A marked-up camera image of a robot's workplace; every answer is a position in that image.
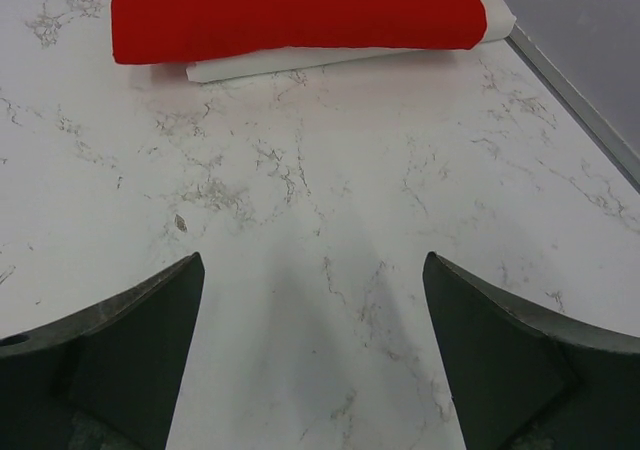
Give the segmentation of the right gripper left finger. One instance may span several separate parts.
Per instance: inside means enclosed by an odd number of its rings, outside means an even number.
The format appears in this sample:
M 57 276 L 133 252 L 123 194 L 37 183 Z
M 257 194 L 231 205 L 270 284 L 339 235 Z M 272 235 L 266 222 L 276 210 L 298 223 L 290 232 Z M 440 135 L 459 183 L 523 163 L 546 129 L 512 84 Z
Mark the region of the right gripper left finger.
M 1 340 L 4 449 L 163 449 L 204 287 L 200 254 Z

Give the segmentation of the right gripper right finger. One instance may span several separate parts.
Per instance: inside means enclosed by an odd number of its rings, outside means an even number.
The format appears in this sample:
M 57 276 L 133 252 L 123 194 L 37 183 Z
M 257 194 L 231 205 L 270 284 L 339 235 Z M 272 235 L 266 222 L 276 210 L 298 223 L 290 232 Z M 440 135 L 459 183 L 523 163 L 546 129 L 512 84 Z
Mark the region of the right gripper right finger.
M 638 448 L 638 338 L 530 302 L 434 252 L 423 284 L 467 448 Z

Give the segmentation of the red t shirt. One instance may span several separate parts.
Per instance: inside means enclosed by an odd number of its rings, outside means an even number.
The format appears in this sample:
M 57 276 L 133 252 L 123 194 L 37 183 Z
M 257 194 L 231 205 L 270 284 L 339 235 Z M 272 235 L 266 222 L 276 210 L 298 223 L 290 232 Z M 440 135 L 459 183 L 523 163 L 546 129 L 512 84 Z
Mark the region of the red t shirt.
M 111 0 L 123 65 L 285 47 L 470 49 L 487 29 L 481 0 Z

